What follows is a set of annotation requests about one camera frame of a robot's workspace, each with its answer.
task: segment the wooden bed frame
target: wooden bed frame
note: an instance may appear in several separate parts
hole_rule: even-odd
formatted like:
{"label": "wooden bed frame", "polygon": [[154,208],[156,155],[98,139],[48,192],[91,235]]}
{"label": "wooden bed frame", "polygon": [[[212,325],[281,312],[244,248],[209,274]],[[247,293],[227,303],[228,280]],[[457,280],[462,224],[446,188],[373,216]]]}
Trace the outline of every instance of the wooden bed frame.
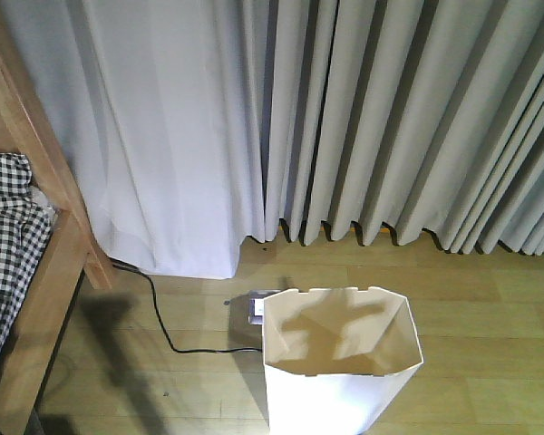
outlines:
{"label": "wooden bed frame", "polygon": [[59,209],[51,241],[0,362],[0,431],[21,435],[84,269],[112,287],[112,264],[92,234],[81,192],[0,12],[0,151],[31,161],[34,182]]}

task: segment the curtain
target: curtain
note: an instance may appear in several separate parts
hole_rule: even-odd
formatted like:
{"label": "curtain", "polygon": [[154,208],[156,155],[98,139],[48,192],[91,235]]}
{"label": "curtain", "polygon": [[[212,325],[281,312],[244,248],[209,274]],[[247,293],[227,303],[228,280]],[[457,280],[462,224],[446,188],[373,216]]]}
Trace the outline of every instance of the curtain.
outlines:
{"label": "curtain", "polygon": [[246,236],[544,254],[544,0],[2,0],[110,255]]}

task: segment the bed leg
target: bed leg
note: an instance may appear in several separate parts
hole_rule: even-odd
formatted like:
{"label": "bed leg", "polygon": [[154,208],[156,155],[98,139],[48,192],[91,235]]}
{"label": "bed leg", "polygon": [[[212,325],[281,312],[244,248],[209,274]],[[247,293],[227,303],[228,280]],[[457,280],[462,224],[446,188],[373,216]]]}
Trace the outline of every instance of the bed leg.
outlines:
{"label": "bed leg", "polygon": [[111,260],[103,252],[99,245],[91,244],[92,250],[87,255],[84,264],[84,272],[87,274],[93,288],[97,290],[112,289],[115,281],[115,269]]}

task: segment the bed post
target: bed post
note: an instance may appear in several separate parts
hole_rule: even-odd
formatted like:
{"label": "bed post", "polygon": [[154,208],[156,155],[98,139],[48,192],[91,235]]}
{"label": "bed post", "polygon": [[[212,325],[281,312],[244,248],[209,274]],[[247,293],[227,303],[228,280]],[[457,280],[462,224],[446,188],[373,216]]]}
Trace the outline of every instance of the bed post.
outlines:
{"label": "bed post", "polygon": [[113,268],[91,230],[83,197],[32,80],[0,11],[0,150],[26,154],[36,184],[60,209],[76,219],[88,247],[84,270],[95,288],[109,289]]}

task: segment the gingham sheet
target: gingham sheet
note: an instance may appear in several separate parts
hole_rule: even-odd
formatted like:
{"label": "gingham sheet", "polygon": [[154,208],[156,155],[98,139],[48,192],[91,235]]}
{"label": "gingham sheet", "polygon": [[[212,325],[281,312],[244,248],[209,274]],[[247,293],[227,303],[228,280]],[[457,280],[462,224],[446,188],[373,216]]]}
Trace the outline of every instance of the gingham sheet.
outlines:
{"label": "gingham sheet", "polygon": [[0,351],[50,236],[51,220],[33,203],[25,156],[0,153]]}

